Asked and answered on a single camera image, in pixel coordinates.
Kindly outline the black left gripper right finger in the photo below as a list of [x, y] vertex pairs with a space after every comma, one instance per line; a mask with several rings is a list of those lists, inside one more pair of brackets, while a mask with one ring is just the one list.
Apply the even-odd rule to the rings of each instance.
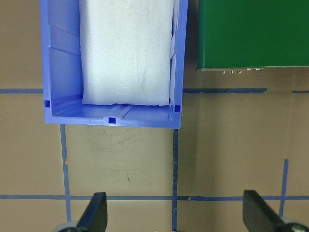
[[242, 219], [249, 232], [280, 232], [285, 226], [255, 190], [244, 190]]

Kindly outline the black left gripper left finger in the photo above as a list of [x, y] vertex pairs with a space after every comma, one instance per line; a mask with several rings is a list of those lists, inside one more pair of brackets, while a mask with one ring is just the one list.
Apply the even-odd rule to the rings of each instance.
[[106, 193], [97, 192], [93, 195], [76, 227], [80, 232], [105, 232], [107, 223]]

